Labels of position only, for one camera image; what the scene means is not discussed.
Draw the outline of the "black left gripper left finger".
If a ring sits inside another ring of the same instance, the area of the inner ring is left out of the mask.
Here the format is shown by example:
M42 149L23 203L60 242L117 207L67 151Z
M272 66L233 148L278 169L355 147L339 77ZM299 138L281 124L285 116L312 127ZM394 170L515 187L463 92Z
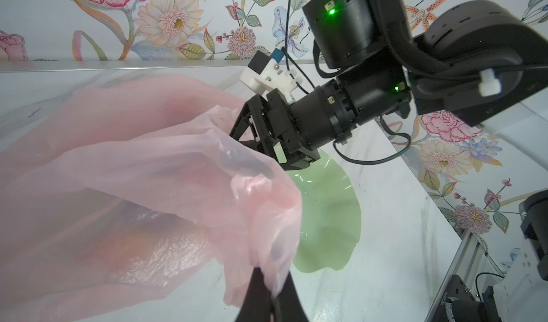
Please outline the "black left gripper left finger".
M263 273L259 268L255 268L235 322L274 321L271 299L271 292L265 286Z

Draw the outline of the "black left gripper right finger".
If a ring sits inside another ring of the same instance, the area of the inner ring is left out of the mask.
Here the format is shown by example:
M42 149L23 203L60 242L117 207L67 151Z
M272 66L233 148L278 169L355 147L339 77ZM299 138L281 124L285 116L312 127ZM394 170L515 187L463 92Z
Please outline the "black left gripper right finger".
M272 321L276 322L309 322L291 274L288 275L282 292L273 300Z

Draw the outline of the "pink plastic bag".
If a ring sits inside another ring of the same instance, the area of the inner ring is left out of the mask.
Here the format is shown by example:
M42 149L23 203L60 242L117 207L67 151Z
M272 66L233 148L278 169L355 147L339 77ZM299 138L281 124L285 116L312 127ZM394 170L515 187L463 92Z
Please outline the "pink plastic bag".
M230 137L244 101L180 76L78 91L1 153L1 320L76 321L167 297L211 260L241 307L282 292L299 189Z

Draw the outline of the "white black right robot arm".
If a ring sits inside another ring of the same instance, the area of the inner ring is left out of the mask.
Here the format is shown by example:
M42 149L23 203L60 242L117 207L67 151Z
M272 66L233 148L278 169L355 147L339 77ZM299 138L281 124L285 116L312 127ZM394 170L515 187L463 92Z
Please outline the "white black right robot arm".
M366 122L447 111L474 127L547 87L547 41L491 1L469 1L412 37L402 0L311 0L303 13L325 84L293 100L299 80L257 52L241 76L254 95L231 130L286 171L309 167L326 145Z

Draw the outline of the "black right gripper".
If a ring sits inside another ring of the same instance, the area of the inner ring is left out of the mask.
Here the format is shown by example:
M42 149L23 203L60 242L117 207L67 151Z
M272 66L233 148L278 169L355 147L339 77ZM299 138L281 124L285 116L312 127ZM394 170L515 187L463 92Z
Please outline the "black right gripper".
M290 105L279 90L266 98L256 94L244 103L230 137L239 142L247 130L253 138L241 143L278 161L285 171L308 168L321 158L300 136Z

